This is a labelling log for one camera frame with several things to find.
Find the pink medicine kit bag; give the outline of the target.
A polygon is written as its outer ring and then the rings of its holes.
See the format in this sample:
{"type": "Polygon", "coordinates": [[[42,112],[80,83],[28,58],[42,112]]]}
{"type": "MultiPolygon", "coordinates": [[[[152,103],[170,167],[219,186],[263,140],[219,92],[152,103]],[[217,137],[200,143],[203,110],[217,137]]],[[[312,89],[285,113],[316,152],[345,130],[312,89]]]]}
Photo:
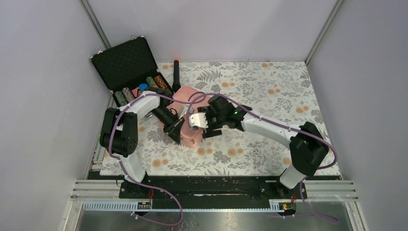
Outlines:
{"type": "Polygon", "coordinates": [[[203,92],[189,86],[183,86],[173,95],[173,99],[176,101],[167,106],[172,112],[176,112],[178,117],[182,116],[184,119],[180,131],[180,144],[189,148],[196,148],[203,140],[203,129],[193,128],[189,124],[190,115],[197,113],[199,107],[209,106],[210,96],[200,97],[202,95],[204,95],[203,92]],[[195,101],[195,104],[190,106],[189,103],[198,97],[200,98],[195,101]]]}

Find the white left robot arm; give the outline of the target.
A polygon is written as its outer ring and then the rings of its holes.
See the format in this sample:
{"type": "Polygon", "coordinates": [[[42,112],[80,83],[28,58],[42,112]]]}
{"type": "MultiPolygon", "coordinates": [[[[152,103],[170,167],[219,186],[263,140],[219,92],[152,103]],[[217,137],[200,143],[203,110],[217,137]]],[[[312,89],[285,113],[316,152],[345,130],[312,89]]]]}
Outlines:
{"type": "Polygon", "coordinates": [[[131,192],[138,198],[143,198],[149,193],[149,185],[143,181],[146,170],[139,158],[133,155],[138,146],[139,118],[152,113],[163,124],[163,132],[175,143],[181,144],[184,118],[181,113],[173,114],[168,108],[173,102],[186,104],[185,101],[166,96],[163,90],[144,91],[130,103],[105,111],[100,145],[119,162],[125,179],[132,182],[131,192]]]}

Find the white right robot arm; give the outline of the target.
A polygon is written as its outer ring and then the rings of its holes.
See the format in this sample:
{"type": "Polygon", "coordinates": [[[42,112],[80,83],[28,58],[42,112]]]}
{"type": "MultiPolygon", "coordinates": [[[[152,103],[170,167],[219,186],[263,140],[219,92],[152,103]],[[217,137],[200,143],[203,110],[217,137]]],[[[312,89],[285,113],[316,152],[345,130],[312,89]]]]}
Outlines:
{"type": "Polygon", "coordinates": [[[220,94],[212,96],[207,106],[198,107],[188,120],[191,127],[204,130],[205,138],[221,135],[221,128],[227,126],[261,135],[289,149],[292,162],[276,185],[276,192],[282,198],[290,197],[301,180],[314,176],[329,152],[328,144],[313,123],[286,125],[257,115],[251,107],[237,104],[220,94]]]}

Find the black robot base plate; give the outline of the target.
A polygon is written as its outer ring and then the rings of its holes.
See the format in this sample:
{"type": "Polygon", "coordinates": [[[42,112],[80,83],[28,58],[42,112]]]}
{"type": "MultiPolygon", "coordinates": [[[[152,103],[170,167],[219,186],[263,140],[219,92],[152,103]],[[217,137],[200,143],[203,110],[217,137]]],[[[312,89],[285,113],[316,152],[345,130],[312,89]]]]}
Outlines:
{"type": "Polygon", "coordinates": [[[290,203],[307,198],[304,184],[285,190],[278,177],[264,176],[146,176],[139,186],[125,180],[119,198],[146,199],[154,209],[267,209],[270,200],[290,203]]]}

